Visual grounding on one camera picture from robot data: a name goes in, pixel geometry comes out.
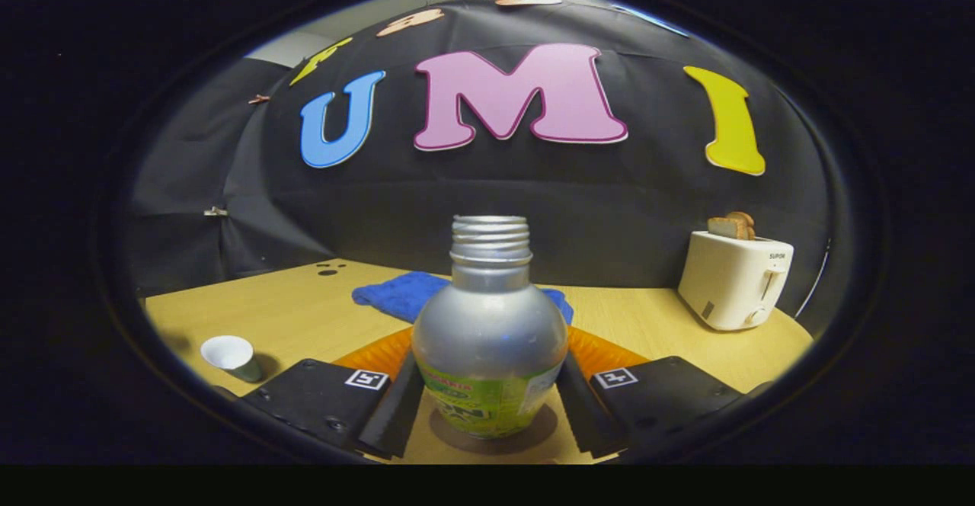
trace wooden table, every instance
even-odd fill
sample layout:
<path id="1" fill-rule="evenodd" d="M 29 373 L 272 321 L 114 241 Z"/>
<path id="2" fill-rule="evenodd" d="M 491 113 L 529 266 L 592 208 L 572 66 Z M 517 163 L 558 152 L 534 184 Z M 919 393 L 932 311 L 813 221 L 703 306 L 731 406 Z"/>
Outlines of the wooden table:
<path id="1" fill-rule="evenodd" d="M 145 305 L 161 338 L 188 367 L 210 384 L 243 396 L 259 384 L 230 377 L 207 364 L 199 353 L 206 339 L 217 335 L 248 339 L 267 377 L 306 357 L 337 360 L 409 326 L 375 308 L 355 304 L 351 296 L 356 287 L 407 272 L 331 259 L 149 297 Z M 675 290 L 553 288 L 563 291 L 575 309 L 575 328 L 651 360 L 683 357 L 738 392 L 774 380 L 812 343 L 809 333 L 779 309 L 758 328 L 718 332 L 698 322 Z M 424 394 L 407 452 L 392 463 L 589 464 L 605 459 L 595 460 L 575 446 L 557 390 L 551 392 L 546 405 L 537 421 L 539 428 L 503 443 L 491 443 L 465 439 L 445 429 L 432 398 Z"/>

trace toaster knob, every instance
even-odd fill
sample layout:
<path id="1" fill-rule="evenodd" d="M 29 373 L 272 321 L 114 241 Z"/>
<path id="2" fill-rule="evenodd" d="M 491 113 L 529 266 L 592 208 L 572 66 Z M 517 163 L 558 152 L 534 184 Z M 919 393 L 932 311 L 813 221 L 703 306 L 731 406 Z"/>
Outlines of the toaster knob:
<path id="1" fill-rule="evenodd" d="M 752 326 L 761 325 L 762 323 L 766 322 L 766 319 L 768 318 L 769 310 L 765 308 L 758 308 L 755 312 L 752 312 L 752 314 L 748 316 L 748 322 L 749 325 Z"/>

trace silver bottle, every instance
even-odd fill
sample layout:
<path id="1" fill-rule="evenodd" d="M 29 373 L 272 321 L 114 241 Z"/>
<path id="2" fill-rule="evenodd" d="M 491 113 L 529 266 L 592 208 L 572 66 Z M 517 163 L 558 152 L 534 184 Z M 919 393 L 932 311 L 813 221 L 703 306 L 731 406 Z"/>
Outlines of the silver bottle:
<path id="1" fill-rule="evenodd" d="M 414 357 L 441 415 L 481 439 L 526 429 L 568 351 L 558 307 L 529 282 L 529 225 L 453 217 L 452 283 L 420 312 Z"/>

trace letter m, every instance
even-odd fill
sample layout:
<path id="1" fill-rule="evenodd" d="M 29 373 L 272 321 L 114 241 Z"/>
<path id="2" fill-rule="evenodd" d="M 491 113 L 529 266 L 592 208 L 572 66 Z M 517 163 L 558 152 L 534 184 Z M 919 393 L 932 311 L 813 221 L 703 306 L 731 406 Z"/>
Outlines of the letter m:
<path id="1" fill-rule="evenodd" d="M 427 120 L 414 145 L 435 151 L 474 140 L 474 127 L 460 120 L 461 99 L 494 138 L 507 140 L 536 92 L 541 92 L 542 114 L 530 129 L 538 138 L 593 144 L 624 140 L 626 124 L 613 117 L 596 73 L 600 54 L 587 45 L 539 45 L 511 73 L 466 51 L 419 62 L 417 71 L 427 75 Z"/>

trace white toaster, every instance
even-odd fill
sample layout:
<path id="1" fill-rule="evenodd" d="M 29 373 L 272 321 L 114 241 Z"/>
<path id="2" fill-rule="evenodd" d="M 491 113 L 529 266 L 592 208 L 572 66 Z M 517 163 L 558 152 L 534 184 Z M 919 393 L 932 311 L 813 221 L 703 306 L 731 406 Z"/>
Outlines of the white toaster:
<path id="1" fill-rule="evenodd" d="M 793 246 L 772 239 L 692 232 L 678 294 L 717 330 L 766 322 L 789 277 Z"/>

